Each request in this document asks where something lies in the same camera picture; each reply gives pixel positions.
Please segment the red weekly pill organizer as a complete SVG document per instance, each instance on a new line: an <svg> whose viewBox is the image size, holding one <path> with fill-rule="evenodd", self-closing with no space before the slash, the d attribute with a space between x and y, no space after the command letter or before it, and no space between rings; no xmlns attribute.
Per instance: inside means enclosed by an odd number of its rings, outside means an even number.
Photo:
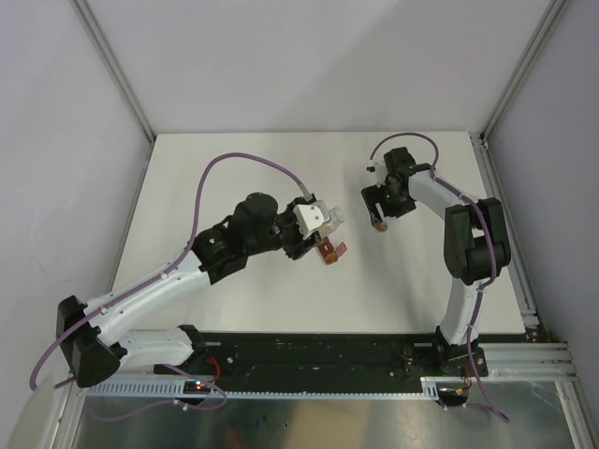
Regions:
<svg viewBox="0 0 599 449"><path fill-rule="evenodd" d="M329 266L335 264L347 252L347 246L344 242L334 245L328 237L317 246L317 250L323 262Z"/></svg>

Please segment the clear pill bottle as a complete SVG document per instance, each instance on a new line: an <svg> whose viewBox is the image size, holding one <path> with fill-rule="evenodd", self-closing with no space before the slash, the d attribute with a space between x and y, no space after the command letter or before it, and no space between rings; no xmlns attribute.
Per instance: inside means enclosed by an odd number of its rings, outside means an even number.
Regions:
<svg viewBox="0 0 599 449"><path fill-rule="evenodd" d="M345 222L343 211L338 207L333 207L328 210L328 214L329 219L319 228L319 233L322 238L334 233Z"/></svg>

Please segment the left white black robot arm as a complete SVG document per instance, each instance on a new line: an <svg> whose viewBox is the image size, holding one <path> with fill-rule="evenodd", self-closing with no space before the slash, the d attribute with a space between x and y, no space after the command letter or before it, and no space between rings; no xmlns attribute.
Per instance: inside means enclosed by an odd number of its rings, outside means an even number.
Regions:
<svg viewBox="0 0 599 449"><path fill-rule="evenodd" d="M175 259L118 292L86 303L71 296L57 313L61 351L81 388L123 369L155 366L188 373L207 364L206 343L192 325L138 330L145 317L207 289L247 265L250 257L282 250L298 260L332 228L324 202L299 197L278 210L269 195L248 195L223 221L200 232Z"/></svg>

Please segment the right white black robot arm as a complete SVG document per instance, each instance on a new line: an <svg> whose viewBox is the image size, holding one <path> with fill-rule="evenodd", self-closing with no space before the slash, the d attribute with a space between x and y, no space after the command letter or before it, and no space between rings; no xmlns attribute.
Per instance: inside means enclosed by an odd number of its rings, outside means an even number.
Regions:
<svg viewBox="0 0 599 449"><path fill-rule="evenodd" d="M473 199L431 165L418 164L405 147L387 152L383 162L371 160L367 171L376 182L361 196L377 231L387 230L386 218L399 219L418 203L443 221L443 256L452 283L430 362L445 375L455 374L474 354L484 290L511 262L503 204L495 197Z"/></svg>

